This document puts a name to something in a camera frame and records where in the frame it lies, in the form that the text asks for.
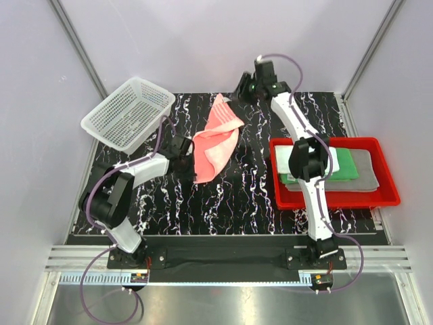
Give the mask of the green towel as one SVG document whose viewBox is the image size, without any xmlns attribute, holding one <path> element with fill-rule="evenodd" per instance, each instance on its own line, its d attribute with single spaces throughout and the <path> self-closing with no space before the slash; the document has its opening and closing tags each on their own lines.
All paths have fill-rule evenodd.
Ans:
<svg viewBox="0 0 433 325">
<path fill-rule="evenodd" d="M 350 150 L 347 148 L 336 148 L 336 151 L 340 170 L 332 173 L 328 181 L 350 181 L 359 178 L 359 173 Z M 277 174 L 280 182 L 283 184 L 293 184 L 298 182 L 293 175 L 279 174 L 278 172 Z"/>
</svg>

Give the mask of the white towel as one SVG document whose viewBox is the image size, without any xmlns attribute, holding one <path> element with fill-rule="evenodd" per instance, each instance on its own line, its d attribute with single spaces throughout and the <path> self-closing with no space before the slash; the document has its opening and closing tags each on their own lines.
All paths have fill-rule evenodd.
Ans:
<svg viewBox="0 0 433 325">
<path fill-rule="evenodd" d="M 289 167 L 289 159 L 293 150 L 293 145 L 278 145 L 275 146 L 275 159 L 277 165 L 277 172 L 279 174 L 288 174 L 292 175 Z M 329 148 L 332 161 L 333 161 L 333 169 L 332 173 L 338 172 L 340 170 L 340 165 L 338 162 L 338 155 L 335 148 Z"/>
</svg>

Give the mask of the grey towel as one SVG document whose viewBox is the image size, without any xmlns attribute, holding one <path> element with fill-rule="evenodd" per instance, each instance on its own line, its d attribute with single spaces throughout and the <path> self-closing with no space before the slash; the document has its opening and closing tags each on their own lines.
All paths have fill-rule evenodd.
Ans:
<svg viewBox="0 0 433 325">
<path fill-rule="evenodd" d="M 328 192 L 374 192 L 380 184 L 375 176 L 371 155 L 369 151 L 362 149 L 349 149 L 355 161 L 359 178 L 350 181 L 326 181 L 325 189 Z M 284 184 L 287 190 L 292 192 L 301 191 L 297 183 Z"/>
</svg>

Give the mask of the pink towel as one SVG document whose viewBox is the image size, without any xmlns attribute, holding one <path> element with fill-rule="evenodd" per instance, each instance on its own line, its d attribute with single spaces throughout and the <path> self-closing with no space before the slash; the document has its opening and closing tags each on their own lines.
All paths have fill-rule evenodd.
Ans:
<svg viewBox="0 0 433 325">
<path fill-rule="evenodd" d="M 225 168 L 243 126 L 244 122 L 235 115 L 225 97 L 218 94 L 204 130 L 193 136 L 194 183 L 210 182 Z"/>
</svg>

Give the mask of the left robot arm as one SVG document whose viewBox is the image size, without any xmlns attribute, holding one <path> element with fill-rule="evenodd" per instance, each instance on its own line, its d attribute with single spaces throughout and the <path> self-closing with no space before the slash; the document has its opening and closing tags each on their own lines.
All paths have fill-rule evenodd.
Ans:
<svg viewBox="0 0 433 325">
<path fill-rule="evenodd" d="M 170 173 L 194 180 L 194 149 L 192 139 L 175 135 L 156 152 L 119 165 L 101 162 L 92 171 L 78 207 L 106 231 L 116 256 L 128 266 L 138 268 L 148 260 L 147 243 L 128 217 L 133 190 Z"/>
</svg>

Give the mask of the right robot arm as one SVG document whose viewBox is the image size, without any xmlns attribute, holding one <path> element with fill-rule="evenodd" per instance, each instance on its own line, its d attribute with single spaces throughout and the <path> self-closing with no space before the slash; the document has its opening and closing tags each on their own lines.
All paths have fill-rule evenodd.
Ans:
<svg viewBox="0 0 433 325">
<path fill-rule="evenodd" d="M 329 137 L 308 121 L 294 99 L 294 91 L 277 79 L 268 56 L 255 59 L 254 73 L 243 73 L 235 96 L 250 103 L 258 98 L 269 100 L 272 111 L 288 130 L 293 142 L 288 167 L 300 185 L 309 223 L 305 255 L 311 266 L 325 267 L 338 252 L 325 197 L 325 180 L 334 171 Z"/>
</svg>

